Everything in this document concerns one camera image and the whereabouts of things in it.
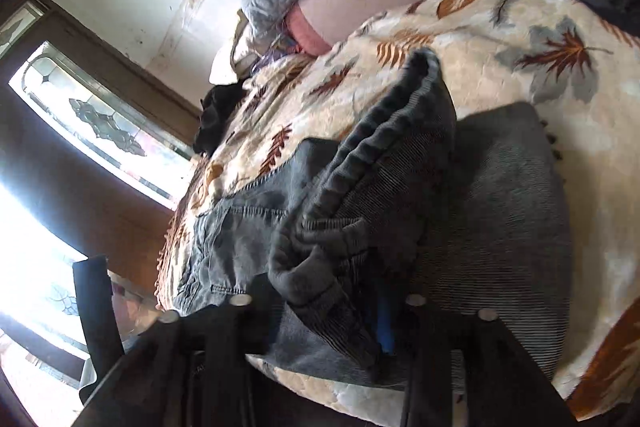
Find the grey denim pants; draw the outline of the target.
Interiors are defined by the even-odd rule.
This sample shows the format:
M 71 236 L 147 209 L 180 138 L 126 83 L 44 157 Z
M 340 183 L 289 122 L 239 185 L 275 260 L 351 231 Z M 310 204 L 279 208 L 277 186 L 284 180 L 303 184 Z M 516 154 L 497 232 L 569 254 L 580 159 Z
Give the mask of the grey denim pants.
M 542 373 L 568 323 L 572 240 L 563 183 L 536 109 L 458 118 L 436 55 L 341 142 L 308 138 L 272 173 L 195 220 L 175 295 L 190 314 L 267 275 L 284 300 L 268 363 L 363 386 L 404 378 L 404 304 L 495 310 Z

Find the stained glass window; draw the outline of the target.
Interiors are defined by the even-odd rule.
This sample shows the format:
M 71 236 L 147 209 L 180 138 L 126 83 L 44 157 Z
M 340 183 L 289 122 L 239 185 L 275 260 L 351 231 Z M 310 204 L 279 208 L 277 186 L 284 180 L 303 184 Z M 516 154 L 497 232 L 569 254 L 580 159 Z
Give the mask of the stained glass window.
M 195 107 L 53 6 L 1 11 L 1 86 L 74 150 L 172 209 L 192 176 Z

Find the small black garment near window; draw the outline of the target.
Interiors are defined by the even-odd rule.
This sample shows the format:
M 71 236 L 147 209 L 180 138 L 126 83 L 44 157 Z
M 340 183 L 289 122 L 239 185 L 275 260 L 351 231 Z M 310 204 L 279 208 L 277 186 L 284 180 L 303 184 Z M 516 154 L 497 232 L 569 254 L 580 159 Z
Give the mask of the small black garment near window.
M 220 144 L 235 107 L 245 98 L 243 81 L 215 84 L 201 99 L 202 113 L 192 148 L 195 154 L 212 156 Z

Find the cream pillow behind sofa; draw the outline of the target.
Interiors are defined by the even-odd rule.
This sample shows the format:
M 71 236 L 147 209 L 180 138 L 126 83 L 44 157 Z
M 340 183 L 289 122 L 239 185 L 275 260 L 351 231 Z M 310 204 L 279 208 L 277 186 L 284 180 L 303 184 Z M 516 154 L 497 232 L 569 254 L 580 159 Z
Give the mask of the cream pillow behind sofa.
M 255 50 L 254 31 L 242 10 L 236 12 L 232 33 L 217 51 L 208 81 L 212 86 L 227 86 L 246 78 L 260 54 Z

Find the leaf-patterned cream blanket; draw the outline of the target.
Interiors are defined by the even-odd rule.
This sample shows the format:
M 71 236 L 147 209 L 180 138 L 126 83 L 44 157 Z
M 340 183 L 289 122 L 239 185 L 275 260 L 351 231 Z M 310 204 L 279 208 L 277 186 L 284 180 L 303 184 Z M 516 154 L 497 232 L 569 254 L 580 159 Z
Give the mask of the leaf-patterned cream blanket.
M 575 0 L 421 0 L 318 58 L 258 72 L 176 211 L 158 301 L 183 302 L 198 217 L 307 136 L 344 139 L 422 46 L 437 54 L 459 116 L 526 101 L 558 138 L 575 258 L 553 382 L 580 419 L 629 400 L 639 386 L 639 41 Z

